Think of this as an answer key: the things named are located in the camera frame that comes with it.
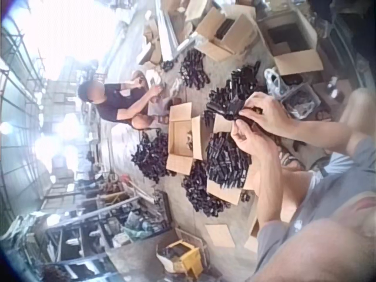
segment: person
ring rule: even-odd
[[[262,114],[251,108],[261,108]],[[254,93],[233,123],[231,136],[259,165],[257,265],[247,281],[375,281],[375,97],[352,93],[340,122],[297,121],[279,102]],[[319,172],[281,167],[278,148],[262,134],[306,142],[334,152]],[[289,225],[285,202],[297,206]]]
[[[128,90],[123,96],[120,91]],[[110,122],[121,122],[134,129],[147,129],[151,124],[168,123],[168,116],[148,116],[147,104],[156,102],[163,90],[160,85],[153,85],[149,90],[146,78],[141,71],[136,71],[132,81],[125,83],[102,84],[96,80],[83,82],[78,87],[78,96],[83,102],[96,106],[99,116]]]

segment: metal rod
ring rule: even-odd
[[[131,203],[135,200],[138,200],[140,199],[140,196],[135,196],[135,197],[132,197],[130,199],[127,199],[125,201],[122,201],[120,203],[117,203],[117,204],[113,204],[111,206],[108,206],[108,207],[104,207],[102,209],[99,209],[99,210],[95,210],[95,211],[92,211],[90,213],[85,213],[81,216],[78,216],[78,217],[74,217],[72,219],[67,219],[67,220],[64,220],[62,222],[59,222],[58,224],[54,225],[54,226],[50,226],[49,228],[57,228],[57,227],[62,227],[62,226],[66,226],[66,225],[69,225],[69,224],[72,224],[74,222],[77,222],[77,221],[81,221],[81,220],[85,220],[85,219],[88,219],[90,217],[93,217],[93,216],[97,216],[101,213],[104,213],[104,212],[108,212],[109,210],[113,210],[117,207],[121,207],[123,206],[124,204],[128,204],[128,203]]]

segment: cardboard sheet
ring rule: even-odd
[[[205,227],[214,246],[235,248],[234,240],[227,225],[205,225]]]
[[[199,19],[203,15],[207,0],[190,0],[186,9],[186,21]]]
[[[189,175],[192,168],[193,158],[177,156],[174,154],[169,154],[167,158],[166,169],[173,172],[178,172],[183,175]]]
[[[258,242],[257,242],[257,238],[253,237],[253,236],[249,236],[248,237],[248,240],[246,241],[245,245],[244,245],[244,248],[254,252],[254,253],[257,253],[257,249],[258,249],[259,245],[258,245]]]
[[[225,119],[221,115],[216,114],[216,117],[214,118],[213,133],[231,132],[232,126],[233,123],[231,121]]]
[[[206,192],[237,206],[240,199],[241,189],[221,189],[219,184],[208,179]]]

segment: factory floor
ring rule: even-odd
[[[147,9],[153,8],[154,1],[139,1],[140,4],[143,2],[145,2],[145,5],[139,6],[139,11],[130,24],[126,40],[109,69],[107,82],[122,82],[130,78],[132,71],[137,69],[144,71],[141,66],[136,64],[135,58],[142,48],[145,12]],[[189,88],[184,89],[181,91],[180,97],[184,102],[193,102],[193,116],[197,116],[205,109],[210,89],[223,87],[233,69],[247,63],[253,64],[257,60],[261,60],[258,79],[263,82],[263,70],[271,67],[273,61],[260,41],[257,41],[245,53],[234,56],[221,64],[214,62],[210,58],[205,58],[204,67],[210,76],[211,83],[200,91]],[[179,68],[180,65],[177,63],[170,72],[161,73],[161,77],[167,85],[171,85],[175,78],[179,76]],[[226,281],[244,281],[252,275],[256,266],[257,254],[244,248],[244,244],[248,239],[247,218],[251,209],[250,203],[240,202],[237,206],[231,205],[231,208],[220,213],[218,218],[207,218],[203,213],[196,213],[185,196],[185,189],[181,187],[182,175],[164,177],[159,184],[155,184],[145,179],[140,170],[130,161],[130,155],[135,152],[136,145],[140,140],[138,131],[133,130],[128,125],[115,124],[103,120],[101,128],[102,154],[106,167],[109,167],[111,163],[112,169],[116,173],[129,174],[134,182],[149,193],[154,188],[167,192],[175,225],[195,236],[201,237],[207,243],[211,265],[222,273]],[[302,147],[298,157],[307,167],[310,167],[320,153],[321,151],[316,148]],[[215,247],[206,231],[205,224],[226,224],[235,242],[235,248]]]

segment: sandal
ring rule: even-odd
[[[283,145],[278,146],[281,165],[295,171],[303,171],[306,166],[291,154]]]

